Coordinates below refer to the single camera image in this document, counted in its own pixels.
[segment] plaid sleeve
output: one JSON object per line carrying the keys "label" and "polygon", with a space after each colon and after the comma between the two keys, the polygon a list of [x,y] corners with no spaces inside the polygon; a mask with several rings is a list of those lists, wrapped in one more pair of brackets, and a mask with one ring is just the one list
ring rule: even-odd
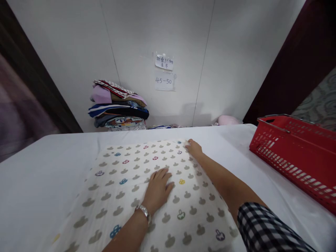
{"label": "plaid sleeve", "polygon": [[238,209],[238,228],[248,252],[316,252],[270,209],[247,202]]}

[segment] patterned wallpaper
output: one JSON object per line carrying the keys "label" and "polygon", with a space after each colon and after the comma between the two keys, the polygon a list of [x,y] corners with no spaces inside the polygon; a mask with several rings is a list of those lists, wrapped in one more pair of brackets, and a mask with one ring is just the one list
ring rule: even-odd
{"label": "patterned wallpaper", "polygon": [[296,108],[292,116],[336,131],[336,67]]}

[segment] handwritten note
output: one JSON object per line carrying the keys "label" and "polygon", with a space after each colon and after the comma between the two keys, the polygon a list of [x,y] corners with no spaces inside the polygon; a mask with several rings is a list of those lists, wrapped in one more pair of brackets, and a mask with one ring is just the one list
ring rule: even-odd
{"label": "handwritten note", "polygon": [[165,70],[173,70],[174,61],[173,61],[173,59],[171,59],[167,56],[162,56],[162,55],[156,54],[155,65],[157,67],[163,68]]}
{"label": "handwritten note", "polygon": [[155,90],[175,91],[175,78],[172,72],[155,71]]}

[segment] silver watch band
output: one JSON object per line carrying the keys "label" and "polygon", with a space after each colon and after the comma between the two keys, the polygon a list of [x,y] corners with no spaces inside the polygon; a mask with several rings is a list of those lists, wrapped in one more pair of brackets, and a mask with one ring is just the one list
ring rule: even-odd
{"label": "silver watch band", "polygon": [[143,205],[137,205],[136,208],[135,208],[135,210],[134,210],[134,212],[138,208],[140,208],[143,211],[143,213],[145,214],[145,216],[147,218],[147,221],[148,221],[148,225],[149,225],[150,221],[152,220],[151,214],[148,212],[147,208],[145,208]]}

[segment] red basket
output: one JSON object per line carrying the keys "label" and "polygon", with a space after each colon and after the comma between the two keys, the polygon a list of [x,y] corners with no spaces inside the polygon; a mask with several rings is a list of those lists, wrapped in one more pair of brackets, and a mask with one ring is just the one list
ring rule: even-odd
{"label": "red basket", "polygon": [[286,114],[258,121],[250,151],[336,215],[336,132]]}

